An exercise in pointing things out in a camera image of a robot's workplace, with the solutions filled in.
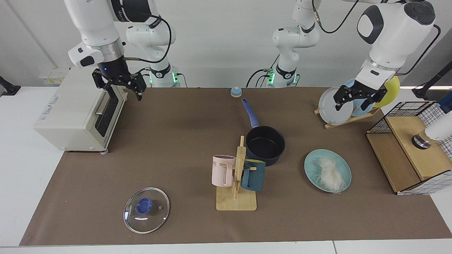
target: blue lid knob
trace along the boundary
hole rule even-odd
[[[148,198],[142,198],[138,200],[135,211],[139,214],[147,214],[152,208],[152,200]]]

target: blue plate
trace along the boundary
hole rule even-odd
[[[345,83],[346,87],[352,87],[352,85],[355,83],[355,79],[349,80]],[[361,104],[365,101],[366,99],[356,99],[353,100],[353,109],[354,112],[352,113],[352,117],[359,117],[362,115],[365,115],[367,113],[369,113],[373,106],[375,105],[375,103],[370,104],[366,110],[362,110],[361,109]]]
[[[317,188],[326,192],[334,193],[325,188],[319,180],[320,166],[316,163],[316,160],[318,158],[324,157],[330,157],[336,162],[336,168],[345,182],[345,188],[340,190],[339,192],[344,191],[346,188],[350,186],[350,183],[352,182],[352,172],[350,171],[350,167],[348,166],[347,162],[345,162],[341,156],[330,150],[317,149],[310,152],[308,156],[306,156],[305,159],[306,176],[311,181],[311,183],[315,185]]]

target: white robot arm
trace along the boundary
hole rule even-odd
[[[293,19],[295,28],[280,28],[273,34],[273,42],[280,50],[280,58],[268,79],[268,87],[287,87],[293,84],[299,55],[295,48],[313,47],[319,41],[320,23],[317,13],[321,0],[297,0]],[[358,33],[372,45],[369,58],[363,63],[352,88],[342,86],[334,96],[337,109],[353,99],[367,99],[362,105],[380,101],[386,89],[383,84],[403,66],[427,37],[435,21],[432,5],[423,0],[361,0],[371,5],[358,22]]]
[[[297,0],[293,9],[292,18],[297,27],[284,27],[273,33],[273,43],[279,49],[280,56],[275,70],[269,78],[268,87],[288,87],[293,84],[296,77],[298,53],[295,48],[315,46],[320,39],[320,33],[315,25],[315,16],[312,4],[318,8],[322,0]]]
[[[384,83],[405,64],[427,37],[435,12],[427,1],[371,5],[358,21],[358,34],[372,45],[351,88],[341,86],[334,95],[336,109],[354,99],[366,99],[361,108],[379,102],[386,94]]]
[[[114,20],[121,22],[135,22],[127,29],[127,40],[141,49],[150,63],[150,85],[152,87],[176,87],[180,86],[176,80],[174,70],[166,56],[167,51],[161,46],[173,44],[176,33],[160,17],[154,0],[109,0],[110,8],[114,13]]]
[[[141,100],[141,94],[146,89],[141,73],[131,74],[128,70],[124,59],[124,44],[114,27],[114,21],[139,23],[129,27],[129,41],[144,50],[146,56],[151,59],[148,61],[151,64],[151,77],[154,75],[156,83],[174,85],[173,67],[166,58],[166,52],[158,46],[168,45],[168,41],[173,43],[175,36],[170,40],[169,25],[162,25],[154,0],[64,2],[82,38],[82,42],[69,51],[69,57],[79,68],[98,65],[99,69],[93,72],[98,88],[108,90],[111,85],[122,85],[134,91],[138,100]]]

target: black stand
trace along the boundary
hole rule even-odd
[[[444,75],[446,75],[450,70],[452,70],[452,61],[449,62],[438,74],[436,74],[431,80],[429,80],[425,85],[420,89],[412,89],[413,93],[416,97],[425,99],[425,95],[427,94],[427,90],[432,87],[436,82],[438,82]]]
[[[4,96],[12,96],[16,95],[17,91],[20,89],[20,85],[13,85],[10,82],[6,81],[4,78],[0,76],[0,85],[4,87],[5,92],[3,92],[1,95]]]

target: brown tablecloth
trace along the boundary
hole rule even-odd
[[[451,238],[430,196],[396,196],[365,133],[382,117],[325,130],[313,114],[324,88],[245,89],[262,125],[286,150],[266,169],[254,212],[218,212],[212,155],[235,155],[251,129],[229,89],[149,89],[130,94],[107,155],[64,153],[21,245],[172,244]],[[325,193],[306,177],[315,149],[341,155],[352,183]],[[138,235],[122,212],[138,190],[164,190],[171,209],[157,231]]]

